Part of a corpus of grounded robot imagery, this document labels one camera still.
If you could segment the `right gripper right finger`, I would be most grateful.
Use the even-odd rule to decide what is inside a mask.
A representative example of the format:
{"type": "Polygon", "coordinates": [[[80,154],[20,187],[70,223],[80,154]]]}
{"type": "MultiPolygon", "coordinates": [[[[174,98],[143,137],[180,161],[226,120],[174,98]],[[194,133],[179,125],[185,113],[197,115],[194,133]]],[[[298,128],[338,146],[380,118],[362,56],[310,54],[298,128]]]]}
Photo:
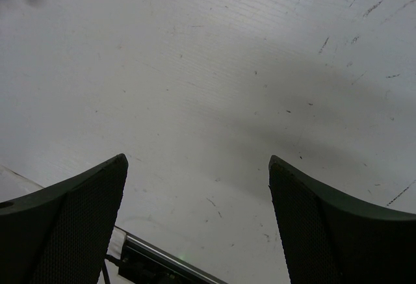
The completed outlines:
{"type": "Polygon", "coordinates": [[[269,188],[291,283],[414,283],[415,215],[328,186],[273,155],[269,188]]]}

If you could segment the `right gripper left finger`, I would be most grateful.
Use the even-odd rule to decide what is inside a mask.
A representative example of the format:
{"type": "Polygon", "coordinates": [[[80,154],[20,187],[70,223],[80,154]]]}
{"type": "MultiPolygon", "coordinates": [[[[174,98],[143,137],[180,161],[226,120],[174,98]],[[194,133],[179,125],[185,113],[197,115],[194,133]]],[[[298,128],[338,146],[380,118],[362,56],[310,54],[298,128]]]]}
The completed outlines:
{"type": "Polygon", "coordinates": [[[1,203],[1,282],[97,283],[127,169],[126,156],[119,154],[1,203]]]}

